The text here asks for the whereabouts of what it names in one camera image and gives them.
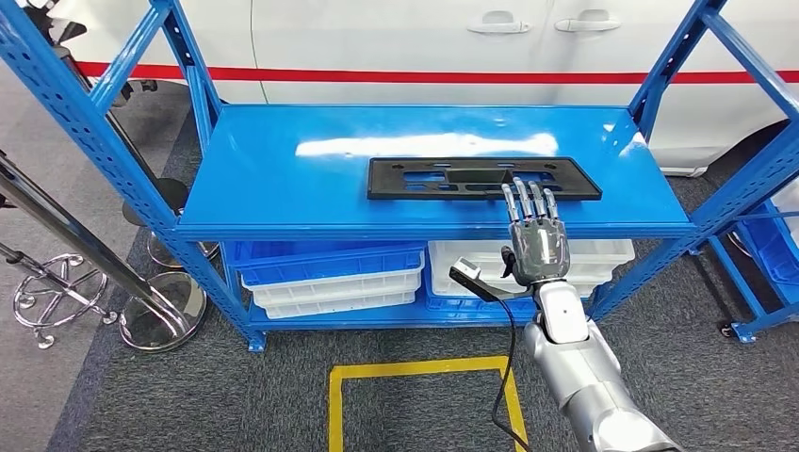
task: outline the car door handle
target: car door handle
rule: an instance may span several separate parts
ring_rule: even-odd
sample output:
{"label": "car door handle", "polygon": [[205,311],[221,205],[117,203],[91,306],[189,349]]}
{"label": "car door handle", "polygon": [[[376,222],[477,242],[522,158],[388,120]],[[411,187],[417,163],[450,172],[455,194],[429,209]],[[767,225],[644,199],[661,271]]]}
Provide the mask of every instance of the car door handle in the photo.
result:
{"label": "car door handle", "polygon": [[580,31],[608,31],[622,26],[622,23],[615,20],[607,21],[581,21],[578,19],[563,19],[555,23],[555,29],[568,33]]}
{"label": "car door handle", "polygon": [[473,33],[512,35],[515,33],[527,33],[530,31],[530,24],[522,21],[505,22],[501,24],[475,23],[466,26],[466,29]]}

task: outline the red stripe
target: red stripe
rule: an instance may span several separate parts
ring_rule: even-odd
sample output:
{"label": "red stripe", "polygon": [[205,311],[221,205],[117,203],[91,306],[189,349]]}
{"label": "red stripe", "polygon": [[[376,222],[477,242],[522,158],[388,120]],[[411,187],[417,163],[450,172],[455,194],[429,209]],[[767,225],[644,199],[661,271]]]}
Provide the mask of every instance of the red stripe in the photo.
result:
{"label": "red stripe", "polygon": [[[108,63],[79,62],[89,77],[103,74]],[[646,73],[414,73],[383,71],[327,71],[306,69],[209,68],[214,80],[268,82],[354,82],[354,83],[473,83],[542,85],[639,85]],[[799,83],[799,71],[778,71],[788,83]],[[177,66],[139,64],[132,75],[138,78],[180,79]],[[676,84],[754,83],[746,71],[678,73]]]}

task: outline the black wire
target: black wire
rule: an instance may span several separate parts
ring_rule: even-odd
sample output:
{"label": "black wire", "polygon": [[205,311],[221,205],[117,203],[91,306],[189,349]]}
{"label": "black wire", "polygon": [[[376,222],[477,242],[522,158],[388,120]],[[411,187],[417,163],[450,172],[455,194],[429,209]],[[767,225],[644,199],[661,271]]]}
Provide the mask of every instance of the black wire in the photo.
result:
{"label": "black wire", "polygon": [[499,419],[497,418],[497,410],[499,409],[499,403],[502,402],[502,397],[505,395],[505,384],[508,383],[508,377],[511,375],[511,364],[514,362],[514,352],[516,349],[516,325],[514,323],[514,315],[511,313],[508,305],[505,304],[505,301],[500,300],[499,304],[502,305],[502,309],[505,310],[505,314],[508,315],[508,319],[511,321],[511,346],[508,349],[508,364],[505,366],[505,375],[502,377],[502,384],[499,385],[499,393],[497,393],[497,398],[494,400],[494,408],[491,410],[491,421],[494,422],[495,426],[501,428],[502,431],[509,434],[514,441],[522,446],[523,449],[530,452],[530,447],[527,445],[527,443],[519,438],[519,435],[517,435],[516,432],[499,422]]}

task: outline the yellow floor marking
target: yellow floor marking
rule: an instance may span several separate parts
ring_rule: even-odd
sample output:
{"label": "yellow floor marking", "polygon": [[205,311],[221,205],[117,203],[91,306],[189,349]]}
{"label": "yellow floor marking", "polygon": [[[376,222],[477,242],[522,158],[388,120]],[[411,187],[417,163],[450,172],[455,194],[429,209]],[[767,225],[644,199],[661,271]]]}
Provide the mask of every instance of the yellow floor marking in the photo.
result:
{"label": "yellow floor marking", "polygon": [[[328,410],[328,446],[330,452],[344,452],[344,407],[341,386],[344,379],[373,379],[378,377],[404,377],[409,375],[442,374],[447,372],[470,372],[478,370],[499,371],[502,378],[508,358],[505,356],[486,356],[479,358],[459,358],[454,360],[416,361],[409,363],[379,363],[379,364],[351,364],[336,365],[330,371],[330,403]],[[505,385],[505,402],[508,405],[508,415],[511,420],[511,429],[525,442],[525,431],[522,408],[519,405],[519,394],[516,391],[514,372],[508,376]],[[519,444],[515,445],[516,452],[524,452]]]}

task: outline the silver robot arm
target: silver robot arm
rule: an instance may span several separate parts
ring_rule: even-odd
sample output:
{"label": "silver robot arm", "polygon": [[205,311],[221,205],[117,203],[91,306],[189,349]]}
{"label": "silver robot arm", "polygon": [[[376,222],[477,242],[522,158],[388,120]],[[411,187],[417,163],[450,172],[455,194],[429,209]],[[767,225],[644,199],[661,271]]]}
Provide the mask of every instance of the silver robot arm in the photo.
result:
{"label": "silver robot arm", "polygon": [[450,269],[456,282],[486,301],[532,296],[539,314],[524,331],[525,346],[541,368],[560,412],[569,419],[583,452],[682,451],[638,410],[621,378],[619,361],[594,321],[586,319],[577,290],[565,280],[569,250],[552,192],[524,183],[514,193],[503,185],[513,248],[503,247],[505,275],[524,292],[510,293],[480,280],[480,269],[460,259]]}

